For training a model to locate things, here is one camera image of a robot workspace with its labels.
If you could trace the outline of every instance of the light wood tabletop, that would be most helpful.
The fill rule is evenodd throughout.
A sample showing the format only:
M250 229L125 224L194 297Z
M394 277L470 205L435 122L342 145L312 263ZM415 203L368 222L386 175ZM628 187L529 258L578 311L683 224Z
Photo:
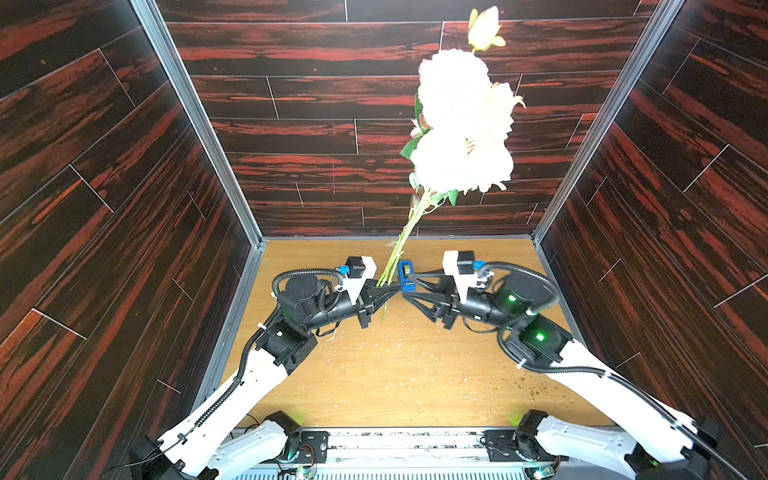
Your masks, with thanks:
M383 270L392 240L272 240L253 287L224 374L237 369L248 338L272 312L272 279L297 268L333 268L348 256L371 256ZM505 261L543 273L527 239L408 241L404 260L416 272L442 267L444 250L474 250L475 258ZM546 317L568 328L559 306ZM486 326L474 323L473 328ZM261 420L284 410L304 426L517 425L529 409L569 422L610 425L596 408L543 375L515 367L494 335L452 330L431 323L398 294L367 329L345 320L289 378L251 410ZM241 425L248 425L246 418Z

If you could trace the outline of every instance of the white peony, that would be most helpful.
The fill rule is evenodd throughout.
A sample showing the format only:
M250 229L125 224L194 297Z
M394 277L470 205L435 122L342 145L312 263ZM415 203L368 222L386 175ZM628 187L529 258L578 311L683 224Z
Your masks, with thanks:
M497 7L491 7L480 15L477 10L472 10L469 16L467 40L476 50L488 50L491 45L503 47L507 43L496 35L501 28L498 23Z
M411 153L419 183L438 192L474 190L486 192L491 185L510 179L512 157L504 141L468 144L448 130L427 132Z
M485 98L485 125L487 133L494 138L502 136L506 138L512 131L512 108L523 103L522 97L512 93L508 83L494 84Z
M430 127L472 132L482 128L491 81L488 67L468 51L442 50L419 66L419 100Z

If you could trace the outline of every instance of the wood grain wall panel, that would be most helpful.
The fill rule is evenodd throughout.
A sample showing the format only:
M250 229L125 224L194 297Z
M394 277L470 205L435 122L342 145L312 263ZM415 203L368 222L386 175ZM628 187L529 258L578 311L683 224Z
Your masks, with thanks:
M408 207L413 195L411 184L404 182L301 184L298 189L305 207Z
M248 254L250 253L251 246L250 241L248 240L248 236L245 233L245 229L237 219L234 209L231 205L227 205L227 209L231 210L232 212L230 215L232 218L232 227L230 227L230 231L227 234L229 237L232 237L233 243L229 262L237 272L239 279L239 276L243 274L243 268L245 268L245 262L248 260Z
M636 83L614 121L681 190L726 145L642 81Z
M505 145L512 151L566 148L580 119L580 115L517 117Z
M240 188L251 207L303 207L296 184L240 182Z
M184 329L189 331L185 339L177 336L173 355L163 366L160 378L168 385L181 391L181 399L174 425L192 412L197 390L203 382L206 367L213 354L224 320L227 318L232 299L240 279L229 268L232 236L227 235L212 262L200 287L200 294L195 296L188 318L184 320Z
M482 205L547 203L560 185L560 178L512 180L504 182L507 190L491 187L482 196Z
M251 207L259 228L265 227L364 227L357 207Z
M106 44L101 52L136 105L168 80L142 27Z
M191 78L210 117L277 118L266 77Z
M404 182L413 164L399 154L277 155L227 153L232 170L240 182ZM555 164L562 168L562 157L536 157L531 163Z
M418 76L272 77L281 118L412 118Z
M583 114L581 119L574 130L571 139L568 141L568 148L579 148L584 138L589 133L589 129L592 128L594 119L598 117L598 114Z
M556 231L563 231L562 229L555 228ZM597 300L597 297L593 293L586 293L587 291L594 292L597 287L594 285L594 280L589 276L581 278L585 275L586 270L579 270L578 266L571 263L568 259L568 253L565 252L563 244L560 245L558 252L563 252L563 263L558 260L557 257L551 260L549 263L552 268L554 278L557 280L560 286L560 291L563 297L568 301L568 308L573 313L579 330L584 334L584 342L600 361L606 365L615 365L616 360L605 349L603 340L600 336L600 330L592 323L593 318L599 318L604 316L604 306ZM586 286L587 288L580 289L576 286Z
M716 310L762 364L768 364L768 278L739 292Z
M184 324L179 327L173 346L169 348L162 369L157 374L160 380L180 391L184 397L197 394L200 383L190 382L190 379L197 370L200 370L196 367L198 354L208 352L208 356L204 359L204 364L207 364L210 352L217 341L217 338L207 338L206 333L209 328L212 333L220 330L234 296L234 290L240 282L240 278L230 268L229 263L231 254L237 250L238 245L237 235L234 232L233 228L225 232L220 248L212 250L214 257L206 265L210 265L210 268L205 272L200 294L195 296L192 308L184 319ZM210 316L214 310L221 317L220 319Z
M419 227L417 237L451 237L457 235L530 235L541 218L534 215L528 225L483 225L470 227Z
M765 367L744 355L743 344L670 262L611 179L595 195L590 211L637 282L632 290L644 293L661 321L636 329L633 339L658 372L673 406L694 418L713 415L729 441L742 443L737 453L743 458L746 444L751 449L766 434L768 419L759 406L766 401L760 397L768 393L745 391L737 384L761 384L766 380ZM709 344L712 338L717 339L716 351ZM688 359L695 359L695 364L688 365Z
M594 4L590 0L347 0L350 22L429 22L441 20L469 20L469 12L477 8L482 12L498 6L499 18L504 20L529 20L537 18L592 18ZM607 0L600 5L600 16L627 17L637 7L635 0Z
M208 218L227 194L224 193L221 180L210 162L198 165L197 174L192 177L187 193L194 200L195 206L203 217Z
M768 67L768 16L760 1L686 2L675 23Z
M173 284L173 276L201 223L202 216L191 200L174 208L163 232L117 297L110 298L114 301L104 313L104 319L90 333L86 347L51 395L41 415L28 426L13 456L2 467L9 477L38 478L45 472L61 478L69 465L75 462L73 467L76 467L79 464L76 458L81 458L87 449L79 454L78 450L97 421L121 372L124 368L134 369L129 364L131 353L140 343L145 329L154 324L152 319L157 312L163 309L156 310L163 303L166 289ZM153 344L166 341L161 338L164 335L148 335ZM108 434L109 429L106 430L102 434ZM97 454L108 455L110 452L110 449L94 448ZM44 462L34 462L34 458L55 458L55 472Z
M224 245L227 231L230 229L232 222L226 215L228 203L226 197L221 197L215 208L205 216L202 228L192 239L192 245L174 276L174 280L193 299L196 299L197 294L200 293L200 287L203 285L205 276L208 274L217 252Z
M516 116L596 113L618 75L618 71L523 74L516 94L523 96L525 108L516 108Z
M41 298L40 309L72 329L90 336L101 317L149 250L153 239L184 200L193 165L205 161L191 129L134 196ZM108 278L110 282L94 282Z
M357 150L360 154L399 154L411 141L410 120L356 121Z
M264 227L265 237L397 237L402 227Z
M128 0L6 2L2 19L0 98L139 26Z
M0 342L0 465L11 454L85 340L30 310Z
M471 227L481 225L525 225L535 204L448 206L419 221L420 227ZM363 208L366 227L402 227L408 207Z
M594 197L605 181L605 178L605 174L597 165L597 161L589 162L584 169L584 172L576 181L574 188L576 188L581 195L581 198L584 199L584 202L589 205L592 197Z
M166 22L344 22L344 1L158 0Z
M571 191L564 209L562 234L565 237L561 242L564 248L578 247L577 250L569 251L566 258L574 258L577 253L580 253L579 264L586 268L588 275L591 275L592 280L597 283L616 264L621 255L614 249L608 237L602 234L598 223L590 214L577 190Z
M413 75L442 24L169 23L190 74Z
M655 91L664 93L667 85L680 69L685 59L699 41L693 35L674 23L670 25L667 33L661 39L661 43L650 57L648 65L643 70L640 78L649 84Z
M768 271L768 171L729 146L685 194Z
M763 272L615 124L594 160L701 294L715 304Z
M647 18L501 22L505 47L478 56L490 73L621 70ZM446 22L442 48L472 50L467 22Z
M650 17L654 13L654 10L656 10L660 1L661 0L640 0L634 14L636 16Z
M72 265L110 215L67 167L0 222L0 339Z
M0 220L132 108L99 51L2 99Z
M72 165L117 210L189 125L166 81Z
M354 154L350 120L211 118L225 151L260 154Z
M151 398L157 374L176 338L176 330L182 326L191 304L192 300L178 285L168 283L162 300L147 319L141 339L64 478L99 480L106 468L119 463L144 406Z
M513 151L512 180L532 178L561 178L576 155L575 148L565 150Z
M699 41L665 97L694 120L768 167L768 68Z

